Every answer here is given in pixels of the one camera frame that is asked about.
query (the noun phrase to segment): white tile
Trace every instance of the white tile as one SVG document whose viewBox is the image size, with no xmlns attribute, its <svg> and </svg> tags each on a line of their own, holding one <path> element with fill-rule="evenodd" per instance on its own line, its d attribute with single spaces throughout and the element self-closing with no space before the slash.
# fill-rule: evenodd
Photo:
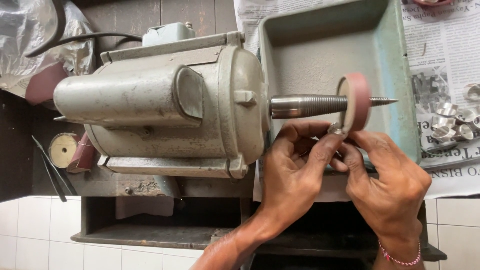
<svg viewBox="0 0 480 270">
<path fill-rule="evenodd" d="M 0 235 L 0 269 L 15 269 L 17 237 Z"/>
<path fill-rule="evenodd" d="M 425 270 L 439 270 L 440 269 L 438 261 L 425 261 L 423 263 L 425 265 Z"/>
<path fill-rule="evenodd" d="M 480 228 L 438 225 L 438 246 L 448 256 L 441 270 L 480 269 Z"/>
<path fill-rule="evenodd" d="M 18 199 L 0 203 L 0 234 L 17 236 Z"/>
<path fill-rule="evenodd" d="M 110 248 L 118 248 L 118 249 L 121 249 L 121 247 L 122 247 L 122 245 L 93 244 L 93 243 L 85 243 L 85 245 L 93 245 L 93 246 L 101 246 L 101 247 L 110 247 Z"/>
<path fill-rule="evenodd" d="M 50 215 L 50 240 L 70 242 L 70 236 L 80 232 L 80 208 L 81 202 L 69 200 L 62 202 L 52 199 L 52 211 Z"/>
<path fill-rule="evenodd" d="M 84 245 L 50 241 L 48 270 L 83 270 Z"/>
<path fill-rule="evenodd" d="M 437 199 L 438 224 L 480 227 L 480 199 Z"/>
<path fill-rule="evenodd" d="M 49 239 L 50 198 L 25 197 L 18 205 L 19 237 Z"/>
<path fill-rule="evenodd" d="M 17 239 L 17 270 L 48 270 L 48 240 Z"/>
<path fill-rule="evenodd" d="M 163 270 L 188 270 L 195 262 L 196 258 L 180 257 L 173 255 L 163 255 Z"/>
<path fill-rule="evenodd" d="M 437 224 L 427 224 L 428 243 L 438 248 Z"/>
<path fill-rule="evenodd" d="M 69 201 L 69 200 L 79 201 L 79 200 L 82 199 L 81 196 L 65 196 L 65 198 L 67 199 L 67 201 Z M 52 199 L 58 199 L 58 200 L 60 200 L 60 197 L 58 197 L 58 196 L 52 196 Z"/>
<path fill-rule="evenodd" d="M 122 245 L 121 248 L 126 249 L 126 250 L 135 250 L 135 251 L 152 252 L 152 253 L 163 253 L 163 248 L 153 247 L 153 246 Z"/>
<path fill-rule="evenodd" d="M 203 250 L 184 249 L 184 248 L 164 248 L 163 254 L 198 258 L 203 254 Z"/>
<path fill-rule="evenodd" d="M 85 245 L 84 270 L 121 270 L 121 249 Z"/>
<path fill-rule="evenodd" d="M 437 224 L 437 199 L 425 200 L 427 223 Z"/>
<path fill-rule="evenodd" d="M 163 254 L 122 250 L 121 270 L 162 270 Z"/>
</svg>

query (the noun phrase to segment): hand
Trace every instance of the hand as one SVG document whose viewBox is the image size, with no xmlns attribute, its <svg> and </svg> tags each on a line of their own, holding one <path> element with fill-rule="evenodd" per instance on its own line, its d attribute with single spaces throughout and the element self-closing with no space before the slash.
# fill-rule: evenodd
<svg viewBox="0 0 480 270">
<path fill-rule="evenodd" d="M 348 195 L 394 258 L 414 259 L 422 230 L 417 215 L 432 179 L 386 134 L 358 131 L 349 138 L 367 152 L 379 178 L 369 177 L 359 150 L 343 143 L 338 152 L 349 169 Z"/>
<path fill-rule="evenodd" d="M 256 215 L 272 223 L 272 237 L 312 207 L 327 164 L 342 172 L 348 169 L 332 159 L 344 137 L 325 135 L 329 126 L 323 121 L 289 121 L 265 154 L 262 203 Z"/>
</svg>

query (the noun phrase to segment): green metal tray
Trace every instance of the green metal tray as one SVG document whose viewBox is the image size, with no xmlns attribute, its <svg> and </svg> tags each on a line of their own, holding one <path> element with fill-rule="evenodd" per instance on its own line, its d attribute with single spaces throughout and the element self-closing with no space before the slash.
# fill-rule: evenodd
<svg viewBox="0 0 480 270">
<path fill-rule="evenodd" d="M 344 74 L 362 72 L 373 96 L 399 100 L 372 108 L 366 130 L 389 134 L 420 162 L 400 1 L 348 1 L 269 16 L 261 21 L 259 34 L 270 96 L 334 95 Z M 315 118 L 336 122 L 338 114 Z M 283 122 L 272 121 L 272 138 Z"/>
</svg>

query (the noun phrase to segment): forearm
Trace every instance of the forearm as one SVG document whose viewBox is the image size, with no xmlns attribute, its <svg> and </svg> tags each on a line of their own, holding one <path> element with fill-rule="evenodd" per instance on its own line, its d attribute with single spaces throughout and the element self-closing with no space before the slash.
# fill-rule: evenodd
<svg viewBox="0 0 480 270">
<path fill-rule="evenodd" d="M 272 226 L 255 214 L 238 228 L 209 245 L 191 270 L 238 269 L 254 250 L 276 236 Z"/>
<path fill-rule="evenodd" d="M 410 263 L 413 262 L 418 256 L 418 237 L 412 237 L 409 239 L 380 237 L 380 241 L 388 254 L 400 262 Z M 413 266 L 403 266 L 394 262 L 391 258 L 387 260 L 379 248 L 377 258 L 375 259 L 375 263 L 373 265 L 373 270 L 425 270 L 425 267 L 423 266 L 422 260 Z"/>
</svg>

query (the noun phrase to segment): cloth buffing wheel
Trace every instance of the cloth buffing wheel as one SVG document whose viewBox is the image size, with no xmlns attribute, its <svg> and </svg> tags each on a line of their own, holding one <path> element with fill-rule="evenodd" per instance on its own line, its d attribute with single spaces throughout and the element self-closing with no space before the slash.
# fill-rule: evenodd
<svg viewBox="0 0 480 270">
<path fill-rule="evenodd" d="M 362 130 L 367 124 L 372 96 L 367 79 L 363 74 L 348 73 L 340 79 L 337 95 L 347 96 L 347 110 L 340 114 L 344 133 Z"/>
</svg>

